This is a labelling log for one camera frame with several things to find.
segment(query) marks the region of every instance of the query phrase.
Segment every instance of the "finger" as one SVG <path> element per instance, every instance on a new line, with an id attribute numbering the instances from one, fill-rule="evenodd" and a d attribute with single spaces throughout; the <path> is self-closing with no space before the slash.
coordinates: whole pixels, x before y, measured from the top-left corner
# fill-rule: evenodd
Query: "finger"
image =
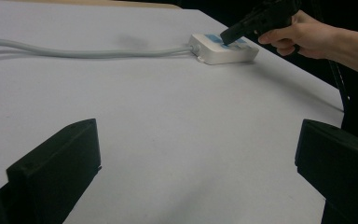
<path id="1" fill-rule="evenodd" d="M 293 42 L 291 39 L 282 39 L 277 42 L 271 43 L 271 45 L 277 49 L 287 49 L 291 46 L 293 46 L 295 42 Z"/>
<path id="2" fill-rule="evenodd" d="M 258 37 L 258 42 L 260 44 L 271 44 L 282 39 L 293 39 L 293 37 L 295 37 L 295 32 L 292 25 L 282 29 L 270 30 Z"/>
<path id="3" fill-rule="evenodd" d="M 277 51 L 282 56 L 287 56 L 287 55 L 290 55 L 290 54 L 294 53 L 296 51 L 296 48 L 294 46 L 291 46 L 291 47 L 286 48 L 286 49 L 277 49 Z"/>

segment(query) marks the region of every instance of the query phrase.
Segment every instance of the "hand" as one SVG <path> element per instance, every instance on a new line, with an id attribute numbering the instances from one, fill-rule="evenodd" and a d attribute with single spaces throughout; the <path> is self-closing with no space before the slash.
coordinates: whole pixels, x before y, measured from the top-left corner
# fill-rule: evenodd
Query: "hand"
<path id="1" fill-rule="evenodd" d="M 334 45 L 331 39 L 336 29 L 299 10 L 292 17 L 292 25 L 268 31 L 258 38 L 258 42 L 271 44 L 282 56 L 293 53 L 295 45 L 299 45 L 299 54 L 313 59 L 324 59 L 329 45 Z"/>

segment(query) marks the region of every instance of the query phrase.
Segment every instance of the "electrical cord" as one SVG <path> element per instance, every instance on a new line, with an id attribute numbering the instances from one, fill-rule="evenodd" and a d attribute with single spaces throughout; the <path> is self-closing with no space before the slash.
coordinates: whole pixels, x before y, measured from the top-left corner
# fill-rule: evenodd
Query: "electrical cord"
<path id="1" fill-rule="evenodd" d="M 182 47 L 177 49 L 163 50 L 61 50 L 46 49 L 33 45 L 23 44 L 21 42 L 0 39 L 0 47 L 13 49 L 22 49 L 40 56 L 58 57 L 58 58 L 78 58 L 78 59 L 108 59 L 119 57 L 163 57 L 178 53 L 195 50 L 194 47 Z"/>
<path id="2" fill-rule="evenodd" d="M 321 5 L 319 3 L 319 0 L 311 0 L 312 9 L 314 11 L 315 18 L 318 21 L 324 22 L 324 17 L 322 16 L 322 10 Z M 339 94 L 341 96 L 342 106 L 344 107 L 344 113 L 348 111 L 349 103 L 350 103 L 350 97 L 347 93 L 347 90 L 345 88 L 345 83 L 342 78 L 341 72 L 339 71 L 338 64 L 336 62 L 333 62 L 331 60 L 327 60 L 330 65 L 330 70 L 333 74 L 334 80 L 337 85 L 337 89 L 339 90 Z"/>

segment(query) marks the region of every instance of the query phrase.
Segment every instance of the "black object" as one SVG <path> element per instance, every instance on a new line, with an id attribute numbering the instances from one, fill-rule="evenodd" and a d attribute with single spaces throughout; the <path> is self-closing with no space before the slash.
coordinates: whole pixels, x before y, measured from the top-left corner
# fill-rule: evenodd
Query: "black object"
<path id="1" fill-rule="evenodd" d="M 61 224 L 101 169 L 95 119 L 61 129 L 7 168 L 0 224 Z"/>
<path id="2" fill-rule="evenodd" d="M 292 24 L 292 16 L 299 11 L 300 5 L 300 0 L 264 0 L 220 37 L 225 45 L 229 45 L 243 36 L 262 35 L 272 29 L 287 27 Z"/>
<path id="3" fill-rule="evenodd" d="M 326 199 L 322 223 L 358 223 L 358 137 L 304 119 L 297 171 Z"/>

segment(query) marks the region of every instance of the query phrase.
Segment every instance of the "black cable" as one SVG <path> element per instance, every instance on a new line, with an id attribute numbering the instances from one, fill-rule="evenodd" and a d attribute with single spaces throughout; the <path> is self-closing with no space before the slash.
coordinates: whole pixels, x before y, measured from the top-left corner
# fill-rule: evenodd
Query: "black cable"
<path id="1" fill-rule="evenodd" d="M 310 0 L 312 5 L 312 10 L 314 12 L 315 19 L 324 22 L 324 17 L 322 15 L 321 5 L 319 0 Z M 348 111 L 350 97 L 347 94 L 345 89 L 344 80 L 342 78 L 341 72 L 339 71 L 338 63 L 327 60 L 330 65 L 330 70 L 333 73 L 334 80 L 336 82 L 337 88 L 339 90 L 339 94 L 341 95 L 342 106 L 344 107 L 344 113 Z"/>

